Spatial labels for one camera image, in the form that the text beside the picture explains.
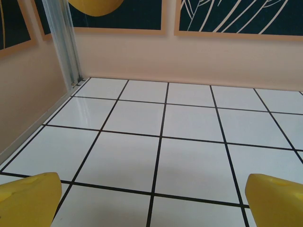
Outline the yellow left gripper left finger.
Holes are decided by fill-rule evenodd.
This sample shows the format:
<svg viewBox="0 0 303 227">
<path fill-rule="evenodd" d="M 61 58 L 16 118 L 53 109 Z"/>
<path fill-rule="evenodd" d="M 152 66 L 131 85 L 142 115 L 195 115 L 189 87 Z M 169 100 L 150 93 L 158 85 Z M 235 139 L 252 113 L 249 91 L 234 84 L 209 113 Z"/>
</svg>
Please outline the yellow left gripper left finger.
<svg viewBox="0 0 303 227">
<path fill-rule="evenodd" d="M 57 173 L 42 173 L 0 186 L 2 227 L 49 227 L 62 195 Z"/>
</svg>

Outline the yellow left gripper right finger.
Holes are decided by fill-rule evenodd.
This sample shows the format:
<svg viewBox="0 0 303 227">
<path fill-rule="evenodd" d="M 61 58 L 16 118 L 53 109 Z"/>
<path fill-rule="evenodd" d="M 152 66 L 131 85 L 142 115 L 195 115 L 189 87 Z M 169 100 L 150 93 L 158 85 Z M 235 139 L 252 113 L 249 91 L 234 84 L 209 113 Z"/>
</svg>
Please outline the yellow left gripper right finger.
<svg viewBox="0 0 303 227">
<path fill-rule="evenodd" d="M 245 195 L 258 227 L 301 227 L 303 185 L 263 174 L 250 174 Z"/>
</svg>

